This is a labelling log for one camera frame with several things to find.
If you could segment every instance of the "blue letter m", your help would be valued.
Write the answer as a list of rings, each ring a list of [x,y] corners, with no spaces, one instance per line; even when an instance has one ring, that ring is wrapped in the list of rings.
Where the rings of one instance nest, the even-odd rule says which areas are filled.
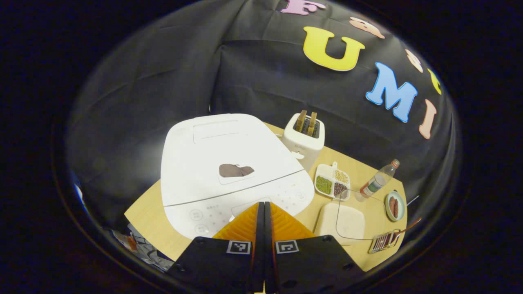
[[[405,83],[401,87],[396,88],[396,78],[392,69],[380,62],[376,62],[376,67],[380,72],[374,84],[374,89],[367,92],[365,96],[373,103],[382,105],[383,99],[381,96],[385,92],[385,108],[391,109],[392,106],[398,104],[392,110],[392,113],[400,121],[407,122],[408,112],[411,110],[412,101],[414,101],[418,91],[411,83]]]

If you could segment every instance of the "black fabric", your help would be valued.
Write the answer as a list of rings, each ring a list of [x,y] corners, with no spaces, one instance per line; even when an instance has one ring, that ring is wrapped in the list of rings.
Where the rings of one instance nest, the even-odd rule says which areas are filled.
[[[450,175],[459,139],[454,108],[442,85],[439,95],[423,54],[373,22],[385,39],[355,28],[357,12],[328,3],[308,16],[279,12],[286,1],[202,1],[165,16],[110,53],[78,96],[70,119],[69,164],[86,202],[108,225],[160,178],[167,131],[185,119],[222,113],[251,114],[284,128],[302,109],[317,112],[326,126],[325,145],[381,168],[401,162],[395,177],[409,206],[409,219],[433,209]],[[327,53],[341,58],[353,38],[365,45],[356,67],[336,72],[303,53],[305,26],[335,34]],[[405,49],[421,61],[414,68]],[[398,86],[417,89],[409,121],[365,98],[373,89],[376,62],[390,67]],[[430,140],[418,131],[425,99],[438,113]]]

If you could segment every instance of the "water bottle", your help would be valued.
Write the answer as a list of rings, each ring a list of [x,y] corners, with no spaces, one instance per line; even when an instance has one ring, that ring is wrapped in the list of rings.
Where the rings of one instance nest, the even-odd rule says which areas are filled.
[[[376,193],[379,189],[385,186],[390,179],[394,176],[396,169],[400,166],[400,161],[394,159],[390,164],[382,167],[363,187],[360,189],[360,193],[365,198],[369,198],[372,194]]]

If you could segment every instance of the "bowl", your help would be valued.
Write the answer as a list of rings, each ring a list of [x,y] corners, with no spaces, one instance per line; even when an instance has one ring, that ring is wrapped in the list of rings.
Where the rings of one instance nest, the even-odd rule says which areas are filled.
[[[397,218],[394,217],[389,206],[389,201],[391,198],[395,198],[397,200]],[[385,209],[387,210],[387,216],[389,216],[389,219],[391,219],[392,221],[401,220],[405,215],[405,208],[405,202],[403,201],[403,198],[401,198],[398,192],[392,191],[387,195],[387,197],[385,197]]]

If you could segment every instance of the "yellow letter u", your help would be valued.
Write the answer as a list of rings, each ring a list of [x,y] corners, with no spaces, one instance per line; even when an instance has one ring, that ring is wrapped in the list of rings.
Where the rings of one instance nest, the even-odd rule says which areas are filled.
[[[312,60],[312,62],[331,70],[350,71],[356,66],[356,62],[358,62],[360,49],[365,49],[362,43],[351,38],[342,37],[343,42],[347,43],[345,46],[345,55],[342,59],[332,58],[325,53],[329,38],[334,37],[332,32],[315,27],[304,27],[303,30],[307,32],[305,42],[303,43],[303,53],[305,53],[305,56]]]

